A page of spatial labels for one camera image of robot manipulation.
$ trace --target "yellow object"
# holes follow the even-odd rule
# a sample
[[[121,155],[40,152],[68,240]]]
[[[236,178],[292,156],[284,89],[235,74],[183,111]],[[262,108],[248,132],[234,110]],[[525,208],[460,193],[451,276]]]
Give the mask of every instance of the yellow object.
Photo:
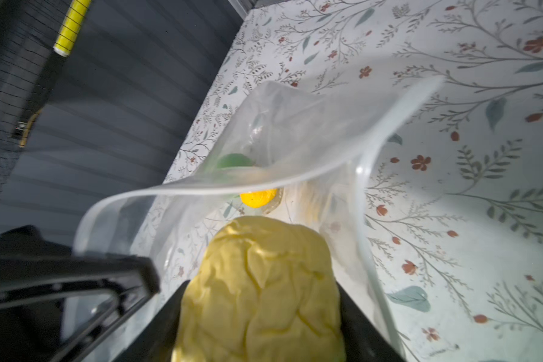
[[[171,361],[345,359],[325,240],[261,216],[221,229],[183,295]]]
[[[249,207],[258,208],[266,206],[270,201],[275,198],[277,189],[265,190],[265,191],[256,191],[256,192],[246,192],[240,194],[241,201]]]
[[[54,44],[57,54],[67,57],[71,54],[76,37],[79,35],[80,25],[87,13],[91,0],[72,0],[71,7],[66,12],[64,22],[58,31],[58,38]]]

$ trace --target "floral pattern surface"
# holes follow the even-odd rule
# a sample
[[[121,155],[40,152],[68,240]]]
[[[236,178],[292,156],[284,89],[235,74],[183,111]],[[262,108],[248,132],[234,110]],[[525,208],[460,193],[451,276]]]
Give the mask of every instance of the floral pattern surface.
[[[247,16],[165,182],[267,80],[315,94],[446,80],[386,144],[365,235],[409,361],[543,361],[543,0],[292,0]],[[152,240],[158,200],[133,251]],[[169,256],[192,278],[222,207]],[[340,225],[329,226],[338,233]]]

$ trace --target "green ball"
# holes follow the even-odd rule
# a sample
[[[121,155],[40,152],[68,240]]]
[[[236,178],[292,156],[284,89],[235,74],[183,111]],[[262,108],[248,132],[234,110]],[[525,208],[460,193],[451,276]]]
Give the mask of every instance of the green ball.
[[[229,154],[221,157],[217,161],[218,169],[226,169],[228,167],[248,167],[253,166],[253,161],[246,155]]]

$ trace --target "wire basket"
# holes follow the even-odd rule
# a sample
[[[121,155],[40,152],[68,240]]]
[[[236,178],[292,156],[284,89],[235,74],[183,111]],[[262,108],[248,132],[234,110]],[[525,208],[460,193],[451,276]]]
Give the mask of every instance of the wire basket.
[[[0,0],[0,192],[64,62],[52,46],[70,3]]]

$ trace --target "plastic bag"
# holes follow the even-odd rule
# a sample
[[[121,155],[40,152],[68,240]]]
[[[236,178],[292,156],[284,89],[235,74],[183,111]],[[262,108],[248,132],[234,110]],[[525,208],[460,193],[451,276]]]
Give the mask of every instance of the plastic bag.
[[[73,252],[150,257],[162,279],[161,295],[97,347],[94,359],[114,358],[171,296],[178,286],[168,281],[174,275],[171,260],[196,225],[212,213],[237,210],[239,193],[273,188],[281,189],[281,203],[267,216],[323,235],[336,279],[392,347],[402,351],[364,238],[363,188],[383,144],[441,82],[423,79],[402,95],[348,88],[328,96],[262,83],[192,176],[94,205],[80,222]],[[229,154],[246,155],[257,167],[218,168],[218,160]],[[92,300],[67,303],[63,334],[87,320],[92,307]]]

